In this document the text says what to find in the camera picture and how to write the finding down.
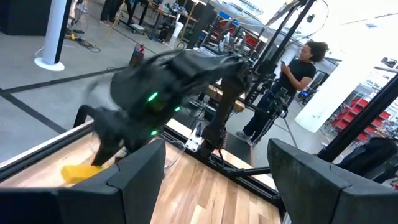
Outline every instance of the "black bag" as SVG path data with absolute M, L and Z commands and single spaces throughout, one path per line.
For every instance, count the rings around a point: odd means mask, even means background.
M 348 154 L 338 167 L 363 176 L 397 154 L 397 140 L 374 137 Z

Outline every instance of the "concrete floor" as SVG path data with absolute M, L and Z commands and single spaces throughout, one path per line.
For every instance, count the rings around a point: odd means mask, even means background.
M 170 47 L 133 34 L 120 24 L 107 35 L 109 28 L 99 22 L 101 4 L 88 2 L 88 12 L 75 29 L 86 30 L 84 38 L 98 43 L 100 53 L 92 53 L 77 43 L 64 42 L 61 62 L 66 69 L 50 72 L 33 62 L 34 53 L 44 43 L 43 37 L 15 37 L 0 33 L 0 162 L 16 156 L 72 127 L 78 107 L 83 103 L 85 88 L 97 78 L 109 77 L 110 68 L 128 65 L 136 44 L 144 44 L 146 57 L 151 57 Z M 141 14 L 138 6 L 135 15 Z M 92 77 L 84 78 L 81 74 Z M 80 77 L 78 80 L 56 85 L 52 80 Z M 270 138 L 279 138 L 309 153 L 318 152 L 321 142 L 328 139 L 320 131 L 309 133 L 294 118 L 301 110 L 297 102 L 289 108 L 285 119 L 278 119 L 271 130 L 253 150 L 253 165 L 267 166 L 266 149 Z M 241 130 L 254 113 L 244 110 L 231 117 L 227 129 L 231 133 Z

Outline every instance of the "curly hair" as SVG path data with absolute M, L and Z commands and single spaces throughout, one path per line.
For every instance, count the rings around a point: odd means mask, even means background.
M 325 57 L 326 52 L 329 50 L 329 46 L 325 42 L 315 42 L 309 41 L 305 45 L 311 48 L 311 61 L 313 62 L 320 62 Z

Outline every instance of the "black shirt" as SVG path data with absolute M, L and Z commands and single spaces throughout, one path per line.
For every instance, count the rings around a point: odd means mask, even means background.
M 312 63 L 303 62 L 301 60 L 291 61 L 289 68 L 293 76 L 298 81 L 301 81 L 303 77 L 309 77 L 313 79 L 315 73 L 317 72 L 317 69 Z M 287 94 L 289 96 L 294 96 L 296 94 L 296 88 L 294 88 L 289 78 L 285 74 L 280 74 L 279 86 L 281 88 L 287 89 Z

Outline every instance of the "white column base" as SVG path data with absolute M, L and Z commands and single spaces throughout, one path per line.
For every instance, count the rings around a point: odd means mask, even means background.
M 47 70 L 50 70 L 50 71 L 60 72 L 65 69 L 65 66 L 61 62 L 56 63 L 54 65 L 49 65 L 49 64 L 43 62 L 42 58 L 37 58 L 34 60 L 34 62 L 37 66 L 47 69 Z

